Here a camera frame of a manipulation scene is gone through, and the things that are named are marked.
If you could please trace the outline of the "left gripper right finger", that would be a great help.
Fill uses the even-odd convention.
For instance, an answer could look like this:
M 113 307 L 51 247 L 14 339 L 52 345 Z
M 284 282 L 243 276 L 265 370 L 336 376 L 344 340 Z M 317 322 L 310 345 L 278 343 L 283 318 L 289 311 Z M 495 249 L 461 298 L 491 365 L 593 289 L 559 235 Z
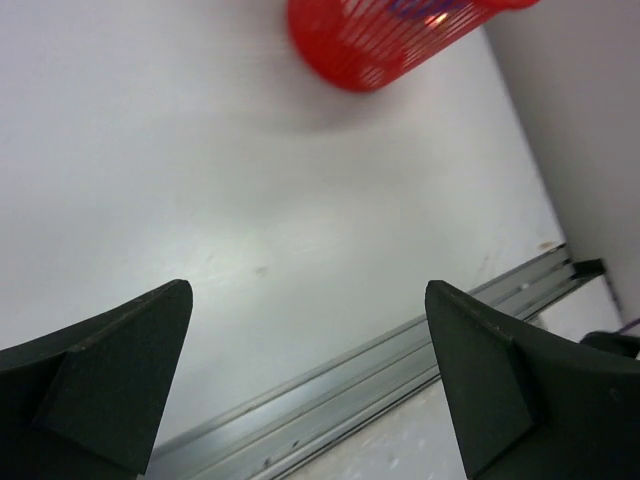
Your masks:
M 581 345 L 443 281 L 425 309 L 470 479 L 635 479 L 639 357 Z

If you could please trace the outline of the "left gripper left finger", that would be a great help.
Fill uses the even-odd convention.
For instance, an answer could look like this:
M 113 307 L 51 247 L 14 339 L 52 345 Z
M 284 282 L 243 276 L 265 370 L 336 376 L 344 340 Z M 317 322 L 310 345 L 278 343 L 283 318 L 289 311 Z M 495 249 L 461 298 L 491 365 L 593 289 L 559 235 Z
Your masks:
M 192 309 L 191 285 L 173 280 L 2 350 L 2 478 L 143 475 Z

